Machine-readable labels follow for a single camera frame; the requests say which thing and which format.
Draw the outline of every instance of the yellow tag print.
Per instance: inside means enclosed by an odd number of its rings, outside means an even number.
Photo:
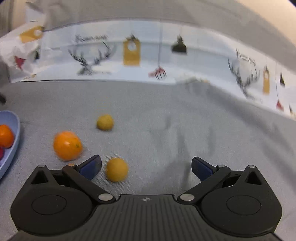
[[[42,38],[42,36],[43,36],[42,29],[43,29],[43,27],[36,26],[32,29],[29,29],[29,30],[21,33],[20,39],[21,39],[22,43],[28,43],[28,42],[32,42],[34,40]]]
[[[134,36],[126,38],[126,41],[123,42],[123,64],[138,66],[140,65],[141,59],[141,43]]]
[[[269,95],[270,82],[269,82],[269,71],[267,66],[265,66],[263,71],[263,94]]]

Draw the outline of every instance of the blue bowl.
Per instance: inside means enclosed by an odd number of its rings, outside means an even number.
[[[15,141],[11,148],[5,149],[4,157],[0,161],[0,179],[8,169],[20,140],[20,119],[15,113],[8,110],[0,111],[0,125],[3,124],[9,126],[15,136]]]

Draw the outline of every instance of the round metal joint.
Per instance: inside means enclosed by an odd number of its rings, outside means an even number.
[[[190,202],[190,201],[192,201],[194,199],[194,196],[192,194],[185,193],[185,194],[182,194],[180,196],[180,199],[183,200],[183,201]]]
[[[113,198],[113,196],[109,193],[102,193],[101,195],[99,195],[99,199],[101,201],[110,201]]]

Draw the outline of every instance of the yellow ball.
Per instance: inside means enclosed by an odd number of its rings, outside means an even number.
[[[128,175],[128,164],[121,158],[112,158],[106,167],[106,176],[111,182],[123,181]]]
[[[96,121],[96,126],[102,131],[110,131],[114,126],[114,120],[111,115],[101,115]]]

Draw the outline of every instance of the table surface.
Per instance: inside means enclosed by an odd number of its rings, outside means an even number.
[[[5,85],[7,103],[21,121],[19,148],[0,180],[0,240],[16,233],[10,206],[39,164],[60,169],[66,163],[52,149],[53,136],[72,130],[84,145],[80,164],[102,157],[93,182],[119,194],[179,195],[199,180],[190,163],[200,156],[232,170],[258,167],[277,195],[283,216],[276,233],[296,237],[296,122],[239,101],[206,83],[162,86],[99,81],[49,81]],[[111,132],[96,129],[100,114],[114,117]],[[121,183],[106,180],[110,157],[129,164]]]

